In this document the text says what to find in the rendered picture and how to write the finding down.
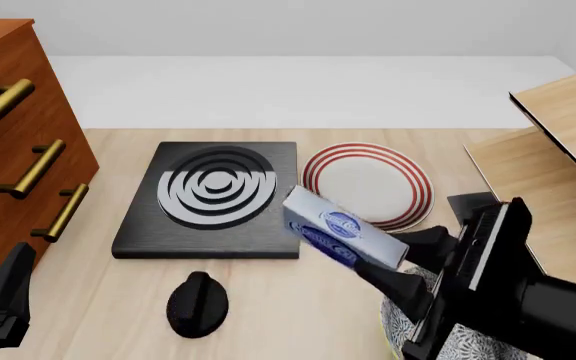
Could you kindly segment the white and blue cream cheese box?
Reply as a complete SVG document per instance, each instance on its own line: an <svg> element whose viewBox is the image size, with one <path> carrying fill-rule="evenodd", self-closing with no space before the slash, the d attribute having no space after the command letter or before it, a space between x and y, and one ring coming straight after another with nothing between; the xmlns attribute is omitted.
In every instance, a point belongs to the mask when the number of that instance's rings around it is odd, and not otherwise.
<svg viewBox="0 0 576 360"><path fill-rule="evenodd" d="M290 191L282 209L289 231L349 269L365 260L395 271L409 250L404 242L299 185Z"/></svg>

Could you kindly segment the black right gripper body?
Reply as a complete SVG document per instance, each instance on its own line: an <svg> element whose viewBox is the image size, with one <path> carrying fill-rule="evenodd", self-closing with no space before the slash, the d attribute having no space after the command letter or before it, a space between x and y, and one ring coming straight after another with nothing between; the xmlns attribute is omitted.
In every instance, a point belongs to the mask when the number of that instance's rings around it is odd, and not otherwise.
<svg viewBox="0 0 576 360"><path fill-rule="evenodd" d="M437 275L434 301L402 352L406 360L436 360L457 324L525 348L521 299L527 279L541 273L526 246L532 215L524 200L474 209L464 222L455 274Z"/></svg>

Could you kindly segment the red-brown wooden cabinet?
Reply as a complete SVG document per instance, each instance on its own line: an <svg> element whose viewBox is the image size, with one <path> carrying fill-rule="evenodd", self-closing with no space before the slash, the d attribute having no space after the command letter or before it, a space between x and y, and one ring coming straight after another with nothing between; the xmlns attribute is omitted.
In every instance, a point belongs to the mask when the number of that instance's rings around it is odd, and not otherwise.
<svg viewBox="0 0 576 360"><path fill-rule="evenodd" d="M99 164L33 29L31 20L0 19L0 86L30 80L35 90L0 120L0 184L14 184L40 156L33 146L63 140L66 148L24 200L0 194L0 265L19 242L38 254L52 243L30 236L46 229L67 197L59 191L86 184Z"/></svg>

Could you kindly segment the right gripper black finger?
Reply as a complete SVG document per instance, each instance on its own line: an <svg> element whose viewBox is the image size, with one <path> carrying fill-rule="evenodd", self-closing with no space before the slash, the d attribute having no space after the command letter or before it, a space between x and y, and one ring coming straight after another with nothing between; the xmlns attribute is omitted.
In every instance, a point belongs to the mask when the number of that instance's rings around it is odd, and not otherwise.
<svg viewBox="0 0 576 360"><path fill-rule="evenodd" d="M359 259L354 263L356 274L380 290L413 323L426 317L434 296L427 287L424 275L433 275L426 269L421 273L397 272Z"/></svg>
<svg viewBox="0 0 576 360"><path fill-rule="evenodd" d="M435 226L425 230L396 233L394 239L409 246L405 260L434 274L446 270L455 274L460 260L460 241L450 235L446 227Z"/></svg>

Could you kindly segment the round black stove knob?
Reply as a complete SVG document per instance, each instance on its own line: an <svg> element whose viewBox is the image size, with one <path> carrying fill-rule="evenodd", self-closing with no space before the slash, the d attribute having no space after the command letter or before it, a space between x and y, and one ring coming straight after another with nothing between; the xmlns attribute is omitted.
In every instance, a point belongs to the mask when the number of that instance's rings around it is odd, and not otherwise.
<svg viewBox="0 0 576 360"><path fill-rule="evenodd" d="M192 272L168 299L166 317L182 338L203 338L215 332L229 311L225 288L207 272Z"/></svg>

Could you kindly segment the pale wooden shelf unit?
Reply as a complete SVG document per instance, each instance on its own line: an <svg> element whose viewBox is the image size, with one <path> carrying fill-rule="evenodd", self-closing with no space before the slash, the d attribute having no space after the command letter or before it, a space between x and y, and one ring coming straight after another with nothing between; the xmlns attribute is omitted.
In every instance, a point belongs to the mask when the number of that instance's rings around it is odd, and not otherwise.
<svg viewBox="0 0 576 360"><path fill-rule="evenodd" d="M509 99L532 125L466 152L498 200L528 206L527 246L541 269L576 283L576 74Z"/></svg>

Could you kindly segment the flat black stove plate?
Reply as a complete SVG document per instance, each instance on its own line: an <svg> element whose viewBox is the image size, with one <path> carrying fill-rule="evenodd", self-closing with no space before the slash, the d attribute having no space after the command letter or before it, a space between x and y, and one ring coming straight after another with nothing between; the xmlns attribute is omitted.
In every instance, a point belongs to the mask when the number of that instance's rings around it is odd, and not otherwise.
<svg viewBox="0 0 576 360"><path fill-rule="evenodd" d="M113 241L117 259L296 259L282 203L293 142L163 142Z"/></svg>

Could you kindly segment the patterned grey and white bowl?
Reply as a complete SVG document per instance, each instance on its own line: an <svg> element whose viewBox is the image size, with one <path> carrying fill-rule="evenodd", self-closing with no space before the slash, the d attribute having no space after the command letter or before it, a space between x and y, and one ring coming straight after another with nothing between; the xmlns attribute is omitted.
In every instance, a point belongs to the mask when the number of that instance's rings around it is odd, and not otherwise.
<svg viewBox="0 0 576 360"><path fill-rule="evenodd" d="M393 303L384 298L380 308L382 330L395 360L404 360L404 341L414 324ZM454 326L437 360L528 360L527 354L465 326Z"/></svg>

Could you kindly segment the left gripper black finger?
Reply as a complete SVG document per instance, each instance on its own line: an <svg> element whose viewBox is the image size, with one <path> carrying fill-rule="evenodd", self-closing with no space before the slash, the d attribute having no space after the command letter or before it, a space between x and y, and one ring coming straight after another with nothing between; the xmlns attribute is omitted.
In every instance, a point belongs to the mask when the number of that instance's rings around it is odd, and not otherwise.
<svg viewBox="0 0 576 360"><path fill-rule="evenodd" d="M29 285L36 251L27 242L12 248L0 266L0 320L30 319Z"/></svg>

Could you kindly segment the small flat dark plate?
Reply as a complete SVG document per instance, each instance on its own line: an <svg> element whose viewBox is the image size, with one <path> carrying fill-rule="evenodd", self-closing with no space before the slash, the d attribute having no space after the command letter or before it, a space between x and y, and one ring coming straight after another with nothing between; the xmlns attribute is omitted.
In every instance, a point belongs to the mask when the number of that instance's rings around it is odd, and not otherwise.
<svg viewBox="0 0 576 360"><path fill-rule="evenodd" d="M490 191L453 195L447 197L447 201L459 224L464 224L464 221L471 218L474 209L497 203L496 197Z"/></svg>

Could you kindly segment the white plate with red rings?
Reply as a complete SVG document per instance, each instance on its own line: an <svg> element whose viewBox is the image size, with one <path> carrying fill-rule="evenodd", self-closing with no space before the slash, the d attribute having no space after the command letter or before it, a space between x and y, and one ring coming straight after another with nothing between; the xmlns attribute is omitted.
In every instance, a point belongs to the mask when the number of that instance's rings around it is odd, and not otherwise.
<svg viewBox="0 0 576 360"><path fill-rule="evenodd" d="M435 191L415 161L374 143L337 143L305 162L301 185L389 233L421 223Z"/></svg>

